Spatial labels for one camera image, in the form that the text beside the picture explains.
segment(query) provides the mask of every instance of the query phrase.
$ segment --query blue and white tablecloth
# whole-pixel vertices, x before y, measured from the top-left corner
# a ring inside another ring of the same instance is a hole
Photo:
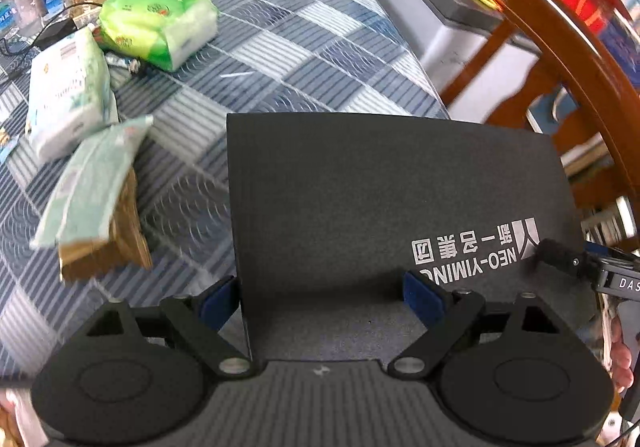
[[[28,379],[103,302],[155,305],[234,273],[228,112],[341,111],[448,118],[376,0],[212,0],[220,34],[180,70],[113,71],[123,118],[155,118],[135,162],[153,271],[65,285],[56,250],[29,247],[68,159],[40,164],[22,138],[0,168],[0,376]],[[17,58],[0,57],[3,72]],[[0,89],[0,123],[24,130],[28,74]],[[241,347],[239,316],[226,329]]]

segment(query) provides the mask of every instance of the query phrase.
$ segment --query snack bag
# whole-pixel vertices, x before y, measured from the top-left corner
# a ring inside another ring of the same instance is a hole
[[[42,215],[32,248],[109,239],[109,226],[138,148],[153,123],[141,116],[84,140]]]
[[[100,12],[105,47],[176,71],[218,33],[210,0],[107,0]]]
[[[60,176],[31,246],[58,246],[64,281],[108,273],[130,261],[151,269],[132,164],[152,122],[152,116],[142,116],[87,138]]]

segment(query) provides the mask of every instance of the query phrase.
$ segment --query green tissue package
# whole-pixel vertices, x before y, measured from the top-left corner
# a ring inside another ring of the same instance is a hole
[[[102,44],[173,72],[218,33],[210,0],[107,0],[100,11]]]
[[[109,240],[116,202],[152,124],[150,115],[134,118],[80,144],[51,194],[31,248]]]

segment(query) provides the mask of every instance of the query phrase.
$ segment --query human hand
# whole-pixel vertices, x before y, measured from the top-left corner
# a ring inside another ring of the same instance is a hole
[[[630,337],[628,340],[636,340],[636,338]],[[611,321],[611,360],[611,378],[616,384],[616,390],[621,393],[634,383],[634,374],[631,371],[631,351],[623,342],[619,317]]]

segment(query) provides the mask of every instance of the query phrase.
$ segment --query white tissue package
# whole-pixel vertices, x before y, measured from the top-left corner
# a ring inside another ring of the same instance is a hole
[[[109,69],[90,26],[33,59],[26,133],[40,162],[71,154],[117,121]]]

